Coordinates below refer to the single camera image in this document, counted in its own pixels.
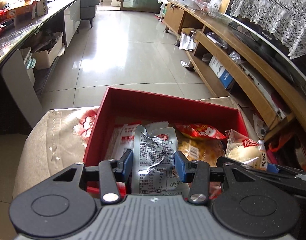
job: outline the lace cloth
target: lace cloth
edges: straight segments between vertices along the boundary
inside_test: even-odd
[[[306,0],[234,0],[231,16],[238,15],[273,34],[290,59],[306,54]]]

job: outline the orange box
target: orange box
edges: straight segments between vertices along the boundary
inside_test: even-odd
[[[15,17],[17,15],[32,12],[33,5],[30,2],[24,2],[22,4],[23,5],[21,5],[21,6],[18,6],[19,4],[15,4],[15,6],[16,6],[15,8],[8,9],[6,18],[9,19],[9,18]]]

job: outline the tv stand shelf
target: tv stand shelf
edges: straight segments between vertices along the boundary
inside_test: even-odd
[[[265,123],[270,127],[267,139],[273,138],[275,134],[279,133],[295,119],[298,120],[306,133],[306,97],[292,87],[258,54],[240,41],[227,25],[208,15],[202,14],[200,11],[191,11],[185,6],[178,4],[176,1],[169,1],[163,22],[166,25],[165,30],[171,30],[176,35],[177,39],[180,38],[183,28],[202,29],[202,31],[197,31],[196,39],[198,44],[196,49],[193,52],[186,51],[191,64],[195,67],[197,73],[215,97],[227,96],[228,92],[224,89],[221,82],[210,67],[197,57],[197,54],[200,46],[203,46],[211,54],[216,56],[243,89]],[[273,86],[291,110],[289,116],[285,117],[283,120],[279,119],[267,99],[246,73],[230,59],[226,52],[204,35],[204,33],[208,32],[207,30],[213,31],[225,40]]]

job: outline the silver screw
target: silver screw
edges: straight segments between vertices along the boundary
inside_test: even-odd
[[[157,197],[153,197],[153,198],[150,198],[150,201],[152,201],[153,203],[159,201],[159,199]]]
[[[191,195],[190,199],[194,202],[203,202],[206,199],[206,196],[204,194],[193,194]]]
[[[103,196],[103,200],[105,200],[106,202],[113,202],[118,200],[118,195],[115,193],[107,193]]]

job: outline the wooden cabinet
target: wooden cabinet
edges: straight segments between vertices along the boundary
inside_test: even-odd
[[[181,33],[185,11],[174,4],[168,4],[163,22],[173,32]]]

